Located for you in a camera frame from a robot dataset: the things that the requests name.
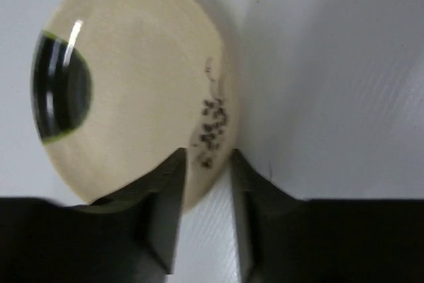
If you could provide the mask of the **cream plate with black patch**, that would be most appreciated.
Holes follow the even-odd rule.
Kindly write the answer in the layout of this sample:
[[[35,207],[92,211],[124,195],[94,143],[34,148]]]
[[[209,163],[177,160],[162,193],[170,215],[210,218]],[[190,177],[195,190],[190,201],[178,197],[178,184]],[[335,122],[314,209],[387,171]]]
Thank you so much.
[[[40,140],[91,203],[187,156],[183,209],[213,187],[239,126],[237,71],[195,0],[63,0],[32,65]]]

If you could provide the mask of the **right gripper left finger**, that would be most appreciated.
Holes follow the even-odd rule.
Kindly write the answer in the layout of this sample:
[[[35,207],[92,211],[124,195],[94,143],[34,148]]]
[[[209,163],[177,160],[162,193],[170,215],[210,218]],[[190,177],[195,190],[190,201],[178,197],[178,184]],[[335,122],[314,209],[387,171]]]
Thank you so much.
[[[1,199],[2,282],[164,282],[174,255],[186,151],[89,205]]]

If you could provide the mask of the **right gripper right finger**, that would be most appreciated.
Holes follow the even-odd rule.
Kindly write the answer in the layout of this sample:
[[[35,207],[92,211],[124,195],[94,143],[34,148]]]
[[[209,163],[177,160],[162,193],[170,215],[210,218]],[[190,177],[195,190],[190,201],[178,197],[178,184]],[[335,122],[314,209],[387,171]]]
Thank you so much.
[[[230,159],[243,282],[422,282],[423,202],[291,197]]]

